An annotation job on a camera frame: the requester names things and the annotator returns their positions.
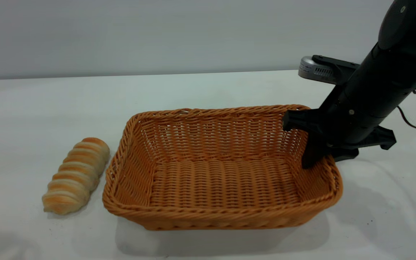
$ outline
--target basket bottom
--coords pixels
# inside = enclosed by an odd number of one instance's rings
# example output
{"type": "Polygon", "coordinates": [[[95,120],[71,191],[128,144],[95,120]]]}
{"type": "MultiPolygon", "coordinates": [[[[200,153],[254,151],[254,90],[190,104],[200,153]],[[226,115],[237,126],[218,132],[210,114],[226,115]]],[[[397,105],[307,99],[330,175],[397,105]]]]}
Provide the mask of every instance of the basket bottom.
{"type": "Polygon", "coordinates": [[[150,206],[270,207],[297,203],[300,199],[285,158],[187,160],[157,166],[150,206]]]}
{"type": "Polygon", "coordinates": [[[309,222],[319,212],[310,212],[299,218],[280,217],[264,222],[201,222],[201,221],[145,221],[129,219],[142,225],[147,230],[210,230],[210,229],[280,229],[296,227],[309,222]]]}

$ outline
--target bread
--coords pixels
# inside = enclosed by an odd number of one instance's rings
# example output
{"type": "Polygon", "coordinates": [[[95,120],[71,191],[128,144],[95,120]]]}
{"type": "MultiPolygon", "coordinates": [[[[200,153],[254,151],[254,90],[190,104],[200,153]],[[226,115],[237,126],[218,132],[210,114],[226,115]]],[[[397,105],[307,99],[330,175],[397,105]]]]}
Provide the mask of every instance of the bread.
{"type": "Polygon", "coordinates": [[[86,205],[109,158],[109,147],[98,138],[77,143],[48,184],[42,197],[44,211],[64,215],[86,205]]]}

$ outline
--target pastry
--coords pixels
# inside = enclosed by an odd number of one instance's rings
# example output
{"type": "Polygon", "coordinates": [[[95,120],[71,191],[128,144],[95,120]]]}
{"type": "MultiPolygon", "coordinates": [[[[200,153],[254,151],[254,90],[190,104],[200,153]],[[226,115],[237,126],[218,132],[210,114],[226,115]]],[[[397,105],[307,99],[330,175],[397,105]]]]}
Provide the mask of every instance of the pastry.
{"type": "Polygon", "coordinates": [[[52,176],[43,195],[44,211],[64,215],[81,209],[96,189],[110,157],[107,144],[98,138],[77,143],[52,176]]]}

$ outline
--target white wall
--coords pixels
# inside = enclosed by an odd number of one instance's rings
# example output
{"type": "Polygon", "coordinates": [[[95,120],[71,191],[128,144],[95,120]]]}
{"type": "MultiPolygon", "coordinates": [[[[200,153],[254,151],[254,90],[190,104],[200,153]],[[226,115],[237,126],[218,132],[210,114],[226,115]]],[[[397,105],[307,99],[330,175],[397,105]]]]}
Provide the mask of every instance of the white wall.
{"type": "Polygon", "coordinates": [[[391,0],[0,0],[0,78],[360,62],[391,0]]]}

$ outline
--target woven basket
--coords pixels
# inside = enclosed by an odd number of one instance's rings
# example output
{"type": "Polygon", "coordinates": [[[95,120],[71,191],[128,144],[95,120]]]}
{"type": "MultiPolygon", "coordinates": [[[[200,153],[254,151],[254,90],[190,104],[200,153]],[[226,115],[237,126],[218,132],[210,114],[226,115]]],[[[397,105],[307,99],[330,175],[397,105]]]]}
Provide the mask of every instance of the woven basket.
{"type": "Polygon", "coordinates": [[[302,105],[146,112],[126,125],[103,201],[149,230],[301,225],[334,205],[342,180],[331,156],[301,167],[302,130],[282,130],[302,105]]]}

